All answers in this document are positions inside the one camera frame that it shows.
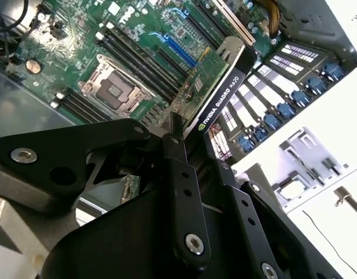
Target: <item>black pcie slot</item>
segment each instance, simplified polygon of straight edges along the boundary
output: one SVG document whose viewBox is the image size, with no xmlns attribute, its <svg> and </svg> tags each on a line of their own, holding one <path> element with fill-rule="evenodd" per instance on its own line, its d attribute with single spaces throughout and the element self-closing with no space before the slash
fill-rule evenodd
<svg viewBox="0 0 357 279">
<path fill-rule="evenodd" d="M 77 94 L 71 89 L 67 90 L 68 96 L 66 99 L 71 101 L 72 103 L 77 104 L 78 106 L 88 110 L 88 112 L 93 115 L 94 117 L 97 117 L 100 121 L 110 121 L 112 118 L 105 113 L 103 113 L 99 108 L 97 108 L 95 105 L 90 103 L 88 100 L 84 99 L 82 96 Z"/>
<path fill-rule="evenodd" d="M 219 44 L 206 32 L 204 28 L 202 28 L 199 22 L 197 22 L 192 15 L 188 15 L 186 19 L 191 26 L 211 45 L 212 48 L 219 48 Z"/>
<path fill-rule="evenodd" d="M 120 61 L 125 67 L 130 69 L 131 72 L 135 73 L 141 78 L 143 83 L 145 83 L 151 89 L 157 91 L 161 97 L 166 100 L 169 104 L 172 103 L 174 96 L 169 94 L 165 89 L 161 88 L 159 84 L 156 83 L 156 80 L 152 80 L 148 75 L 141 73 L 140 69 L 130 63 L 130 61 L 124 56 L 123 52 L 107 41 L 99 41 L 99 44 L 103 46 L 116 60 Z"/>
<path fill-rule="evenodd" d="M 140 64 L 144 65 L 147 69 L 152 71 L 158 78 L 162 79 L 164 83 L 168 84 L 169 87 L 178 92 L 180 86 L 177 84 L 176 80 L 167 75 L 166 71 L 162 69 L 158 64 L 154 63 L 151 59 L 149 59 L 149 61 L 146 61 L 144 57 L 142 57 L 135 49 L 133 49 L 125 42 L 125 38 L 120 37 L 112 30 L 107 30 L 105 32 L 105 35 L 112 36 L 120 45 L 125 47 L 125 52 L 128 51 L 132 56 L 135 57 L 137 61 L 139 61 Z"/>
<path fill-rule="evenodd" d="M 176 61 L 172 59 L 172 57 L 169 56 L 163 49 L 159 48 L 157 52 L 169 65 L 171 65 L 174 69 L 176 69 L 184 78 L 187 78 L 189 74 L 184 71 L 183 68 L 181 68 Z"/>
<path fill-rule="evenodd" d="M 197 8 L 201 15 L 204 16 L 210 23 L 212 23 L 213 28 L 215 28 L 218 33 L 224 37 L 229 36 L 229 33 L 217 22 L 217 20 L 210 13 L 210 10 L 208 10 L 202 3 L 199 3 Z"/>
<path fill-rule="evenodd" d="M 146 67 L 146 64 L 141 63 L 141 61 L 139 61 L 132 53 L 125 51 L 122 45 L 120 45 L 119 41 L 115 40 L 113 37 L 105 35 L 104 40 L 107 40 L 114 47 L 114 49 L 119 50 L 122 55 L 129 60 L 129 63 L 134 64 L 139 69 L 139 71 L 143 72 L 145 75 L 152 77 L 152 79 L 156 80 L 161 88 L 165 89 L 170 93 L 170 95 L 175 97 L 179 90 L 178 88 L 173 88 L 170 83 L 165 83 L 164 80 L 162 80 L 153 71 Z"/>
</svg>

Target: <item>ram slot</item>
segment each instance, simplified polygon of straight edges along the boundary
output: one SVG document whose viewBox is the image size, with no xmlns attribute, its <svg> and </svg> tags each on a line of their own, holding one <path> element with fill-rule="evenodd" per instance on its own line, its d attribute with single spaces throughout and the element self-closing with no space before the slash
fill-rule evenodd
<svg viewBox="0 0 357 279">
<path fill-rule="evenodd" d="M 148 76 L 153 77 L 154 79 L 158 80 L 158 82 L 160 83 L 160 87 L 165 88 L 166 90 L 168 90 L 173 96 L 176 95 L 176 93 L 178 92 L 179 88 L 176 87 L 175 85 L 173 85 L 172 83 L 168 82 L 167 80 L 165 80 L 161 75 L 157 74 L 155 69 L 152 69 L 148 66 L 148 64 L 145 64 L 144 62 L 142 62 L 141 60 L 139 60 L 133 53 L 130 53 L 128 51 L 126 51 L 125 48 L 123 48 L 123 45 L 119 42 L 118 39 L 114 38 L 113 36 L 109 36 L 107 34 L 105 34 L 104 37 L 110 44 L 112 44 L 112 46 L 114 46 L 115 48 L 117 48 L 119 51 L 121 51 L 124 56 L 131 62 L 133 63 L 135 66 L 137 66 L 138 68 L 140 68 L 141 71 L 143 71 L 145 74 L 147 74 Z"/>
<path fill-rule="evenodd" d="M 215 29 L 215 31 L 217 31 L 217 33 L 219 33 L 220 35 L 222 35 L 223 37 L 228 37 L 230 36 L 230 34 L 226 31 L 226 29 L 224 29 L 216 20 L 216 18 L 210 13 L 210 10 L 208 10 L 202 3 L 199 3 L 197 5 L 197 8 L 199 10 L 199 12 L 201 13 L 201 15 L 203 17 L 205 17 L 213 26 L 213 28 Z"/>
<path fill-rule="evenodd" d="M 213 47 L 214 49 L 219 48 L 219 44 L 210 36 L 207 31 L 202 28 L 199 22 L 192 15 L 187 16 L 187 21 L 191 26 Z"/>
<path fill-rule="evenodd" d="M 93 115 L 94 117 L 98 118 L 100 121 L 110 121 L 112 118 L 105 113 L 103 113 L 100 109 L 98 109 L 95 105 L 90 103 L 88 100 L 84 99 L 82 96 L 77 94 L 71 89 L 67 90 L 68 96 L 66 99 L 78 105 L 79 107 L 88 110 L 88 112 Z"/>
<path fill-rule="evenodd" d="M 83 109 L 79 108 L 78 106 L 67 102 L 65 99 L 60 101 L 60 106 L 70 112 L 72 115 L 76 116 L 80 120 L 82 120 L 84 123 L 98 123 L 100 122 L 98 119 L 95 119 L 91 115 L 89 115 L 86 111 Z"/>
<path fill-rule="evenodd" d="M 177 70 L 182 77 L 187 78 L 189 76 L 189 74 L 187 74 L 187 72 L 184 71 L 183 68 L 181 68 L 176 61 L 174 61 L 172 59 L 172 57 L 169 56 L 169 54 L 167 54 L 163 49 L 159 48 L 158 52 L 157 52 L 169 65 L 171 65 L 175 70 Z"/>
<path fill-rule="evenodd" d="M 141 71 L 139 67 L 133 65 L 129 59 L 124 56 L 123 51 L 115 48 L 114 45 L 104 40 L 99 41 L 98 43 L 103 46 L 115 60 L 121 62 L 133 74 L 140 77 L 146 86 L 156 91 L 169 104 L 173 101 L 175 93 L 170 93 L 170 90 L 167 91 L 164 89 L 158 80 L 152 79 L 148 74 L 145 74 L 143 71 Z"/>
<path fill-rule="evenodd" d="M 176 81 L 176 79 L 172 78 L 169 74 L 167 74 L 165 69 L 161 68 L 160 65 L 154 62 L 154 60 L 150 59 L 148 53 L 146 53 L 145 51 L 142 52 L 141 51 L 142 48 L 140 48 L 136 44 L 133 44 L 133 46 L 127 44 L 127 39 L 129 39 L 129 37 L 125 37 L 126 35 L 121 37 L 119 35 L 120 32 L 122 32 L 122 30 L 120 31 L 118 30 L 118 33 L 116 33 L 114 30 L 108 29 L 106 30 L 105 35 L 109 35 L 113 37 L 120 45 L 124 46 L 125 50 L 128 51 L 131 55 L 133 55 L 139 61 L 140 64 L 144 65 L 146 68 L 152 71 L 157 77 L 162 79 L 163 82 L 168 84 L 173 90 L 178 92 L 181 85 Z M 143 56 L 140 55 L 136 51 L 136 49 L 138 49 L 138 51 L 140 53 L 143 53 L 144 55 Z"/>
</svg>

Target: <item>cable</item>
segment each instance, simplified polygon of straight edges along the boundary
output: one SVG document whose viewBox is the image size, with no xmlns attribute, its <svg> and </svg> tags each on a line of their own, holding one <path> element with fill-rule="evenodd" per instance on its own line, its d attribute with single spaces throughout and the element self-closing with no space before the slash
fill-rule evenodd
<svg viewBox="0 0 357 279">
<path fill-rule="evenodd" d="M 3 19 L 3 17 L 1 15 L 0 15 L 0 21 L 1 21 L 0 22 L 0 27 L 5 28 L 6 27 L 5 21 L 4 21 L 4 19 Z M 4 33 L 3 36 L 4 36 L 5 56 L 6 56 L 7 60 L 8 60 L 9 59 L 9 55 L 10 55 L 9 47 L 8 47 L 8 35 L 7 35 L 7 33 Z"/>
<path fill-rule="evenodd" d="M 322 233 L 322 231 L 320 231 L 319 227 L 315 224 L 315 222 L 313 221 L 313 219 L 311 218 L 311 216 L 309 214 L 306 213 L 306 211 L 302 210 L 303 213 L 306 214 L 306 216 L 311 220 L 311 223 L 314 225 L 314 227 L 318 230 L 318 232 L 322 235 L 323 238 L 325 238 L 325 240 L 330 244 L 330 246 L 333 248 L 333 250 L 335 251 L 335 253 L 337 254 L 337 256 L 353 271 L 355 272 L 355 274 L 357 275 L 357 272 L 355 269 L 352 268 L 352 266 L 350 266 L 343 258 L 341 258 L 340 254 L 338 254 L 337 250 L 335 249 L 335 247 L 333 246 L 333 244 L 328 240 L 328 238 Z"/>
<path fill-rule="evenodd" d="M 21 37 L 18 37 L 18 39 L 21 39 L 22 41 L 24 41 L 38 27 L 38 22 L 39 22 L 38 16 L 39 16 L 39 13 L 37 12 L 33 22 L 31 23 L 30 29 L 25 34 L 23 34 Z"/>
<path fill-rule="evenodd" d="M 14 23 L 12 23 L 11 25 L 6 26 L 5 28 L 0 29 L 0 33 L 2 32 L 7 32 L 15 27 L 17 27 L 18 25 L 20 25 L 20 23 L 23 21 L 23 19 L 26 17 L 27 14 L 27 10 L 28 10 L 28 0 L 24 0 L 23 1 L 23 10 L 22 10 L 22 14 L 20 16 L 19 19 L 17 19 Z"/>
<path fill-rule="evenodd" d="M 263 7 L 269 15 L 270 39 L 278 36 L 281 15 L 276 0 L 254 0 L 254 4 Z"/>
</svg>

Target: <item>screw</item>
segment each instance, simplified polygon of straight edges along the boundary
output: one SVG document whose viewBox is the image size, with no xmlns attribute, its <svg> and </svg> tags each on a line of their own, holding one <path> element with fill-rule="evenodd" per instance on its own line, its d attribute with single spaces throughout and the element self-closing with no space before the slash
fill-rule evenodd
<svg viewBox="0 0 357 279">
<path fill-rule="evenodd" d="M 145 131 L 141 128 L 141 127 L 138 127 L 138 126 L 134 126 L 134 130 L 136 130 L 137 132 L 143 134 Z"/>
<path fill-rule="evenodd" d="M 34 163 L 38 159 L 35 151 L 28 148 L 17 148 L 10 153 L 13 161 L 21 164 Z"/>
<path fill-rule="evenodd" d="M 229 169 L 229 165 L 226 164 L 225 162 L 221 163 L 221 166 L 222 166 L 225 170 L 228 170 L 228 169 Z"/>
<path fill-rule="evenodd" d="M 268 263 L 263 263 L 261 267 L 267 279 L 277 279 L 276 271 L 271 265 Z"/>
<path fill-rule="evenodd" d="M 195 255 L 201 255 L 204 252 L 204 244 L 195 234 L 188 234 L 185 238 L 186 246 Z"/>
<path fill-rule="evenodd" d="M 256 191 L 256 192 L 261 192 L 261 190 L 258 188 L 257 185 L 255 185 L 255 184 L 250 184 L 250 185 L 252 186 L 252 189 L 253 189 L 254 191 Z"/>
<path fill-rule="evenodd" d="M 179 140 L 178 140 L 178 139 L 176 139 L 176 138 L 174 138 L 174 137 L 171 137 L 171 140 L 172 140 L 172 142 L 174 142 L 175 144 L 179 144 Z"/>
</svg>

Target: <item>nvidia logo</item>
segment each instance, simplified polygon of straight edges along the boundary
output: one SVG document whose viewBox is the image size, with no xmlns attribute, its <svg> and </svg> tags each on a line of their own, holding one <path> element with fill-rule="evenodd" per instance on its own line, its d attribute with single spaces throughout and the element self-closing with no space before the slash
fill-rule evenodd
<svg viewBox="0 0 357 279">
<path fill-rule="evenodd" d="M 205 124 L 200 124 L 200 125 L 199 125 L 199 131 L 203 131 L 204 128 L 205 128 Z"/>
</svg>

